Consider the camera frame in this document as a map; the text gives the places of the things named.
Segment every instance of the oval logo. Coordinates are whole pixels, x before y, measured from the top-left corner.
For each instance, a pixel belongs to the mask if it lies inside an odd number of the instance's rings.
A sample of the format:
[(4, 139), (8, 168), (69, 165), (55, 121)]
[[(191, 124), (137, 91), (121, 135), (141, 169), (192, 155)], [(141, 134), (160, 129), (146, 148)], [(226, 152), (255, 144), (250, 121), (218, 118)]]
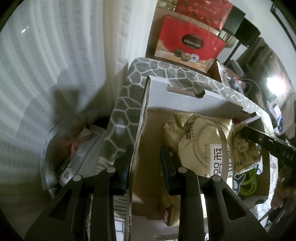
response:
[(182, 37), (182, 42), (191, 49), (200, 49), (204, 46), (203, 40), (193, 34), (184, 35)]

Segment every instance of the striped curtain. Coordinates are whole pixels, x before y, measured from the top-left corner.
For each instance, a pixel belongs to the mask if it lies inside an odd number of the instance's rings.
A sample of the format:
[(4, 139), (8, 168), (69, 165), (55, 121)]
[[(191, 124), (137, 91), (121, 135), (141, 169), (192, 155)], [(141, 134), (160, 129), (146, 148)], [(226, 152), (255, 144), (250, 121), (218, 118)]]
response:
[(40, 153), (73, 113), (111, 112), (157, 0), (24, 0), (0, 33), (0, 208), (26, 231), (50, 200)]

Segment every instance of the glowing light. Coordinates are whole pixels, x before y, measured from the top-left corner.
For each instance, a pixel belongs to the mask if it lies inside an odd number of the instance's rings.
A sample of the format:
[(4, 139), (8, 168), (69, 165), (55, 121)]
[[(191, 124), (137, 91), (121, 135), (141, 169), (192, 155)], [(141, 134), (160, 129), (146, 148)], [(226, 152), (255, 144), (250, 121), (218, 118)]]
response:
[(267, 86), (277, 96), (283, 94), (285, 91), (285, 86), (278, 77), (267, 78)]

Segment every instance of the black pole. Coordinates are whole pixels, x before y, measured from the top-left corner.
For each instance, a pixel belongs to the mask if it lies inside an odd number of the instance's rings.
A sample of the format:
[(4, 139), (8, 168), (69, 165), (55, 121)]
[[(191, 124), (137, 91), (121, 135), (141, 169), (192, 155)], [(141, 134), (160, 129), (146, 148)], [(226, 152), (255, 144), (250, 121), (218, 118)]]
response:
[(231, 59), (231, 57), (234, 55), (235, 51), (239, 48), (239, 46), (242, 43), (240, 41), (238, 41), (238, 43), (236, 44), (236, 46), (234, 47), (234, 49), (232, 50), (232, 52), (230, 53), (230, 55), (228, 56), (228, 58), (225, 60), (224, 65), (226, 66), (229, 62), (229, 60)]

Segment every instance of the red gift bag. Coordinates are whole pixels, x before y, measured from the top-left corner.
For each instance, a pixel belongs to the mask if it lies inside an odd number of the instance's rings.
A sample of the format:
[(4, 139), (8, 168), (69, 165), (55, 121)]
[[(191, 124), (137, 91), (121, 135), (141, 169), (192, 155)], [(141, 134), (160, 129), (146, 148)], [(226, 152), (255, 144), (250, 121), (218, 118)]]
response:
[(155, 56), (207, 72), (225, 42), (209, 30), (165, 16)]
[(178, 0), (175, 12), (190, 16), (217, 30), (222, 30), (223, 25), (233, 5), (227, 0)]

